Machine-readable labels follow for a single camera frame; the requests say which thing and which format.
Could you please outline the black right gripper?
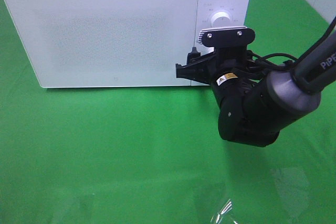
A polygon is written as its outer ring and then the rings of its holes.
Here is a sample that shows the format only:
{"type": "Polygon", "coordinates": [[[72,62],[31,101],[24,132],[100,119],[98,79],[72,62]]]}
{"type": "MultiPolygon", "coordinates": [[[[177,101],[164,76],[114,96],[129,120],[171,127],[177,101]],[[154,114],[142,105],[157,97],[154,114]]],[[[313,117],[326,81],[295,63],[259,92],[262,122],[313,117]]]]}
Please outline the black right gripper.
{"type": "Polygon", "coordinates": [[[198,51],[192,47],[187,54],[186,65],[176,63],[176,77],[220,87],[228,81],[254,84],[262,79],[263,68],[253,59],[247,48],[205,48],[198,51]],[[209,54],[211,59],[199,60],[209,54]]]}

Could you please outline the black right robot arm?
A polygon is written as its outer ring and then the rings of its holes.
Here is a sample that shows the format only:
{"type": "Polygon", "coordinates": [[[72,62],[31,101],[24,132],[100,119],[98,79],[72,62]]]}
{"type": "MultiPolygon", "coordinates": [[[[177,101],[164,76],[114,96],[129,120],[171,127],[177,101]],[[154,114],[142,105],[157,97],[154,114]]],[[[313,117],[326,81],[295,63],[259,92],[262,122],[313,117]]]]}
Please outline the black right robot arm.
{"type": "Polygon", "coordinates": [[[193,48],[186,65],[176,65],[176,76],[211,86],[222,139],[265,147],[316,110],[322,90],[335,81],[334,28],[332,22],[300,57],[287,54],[280,65],[247,48],[255,39],[248,27],[203,29],[198,41],[212,52],[193,48]]]}

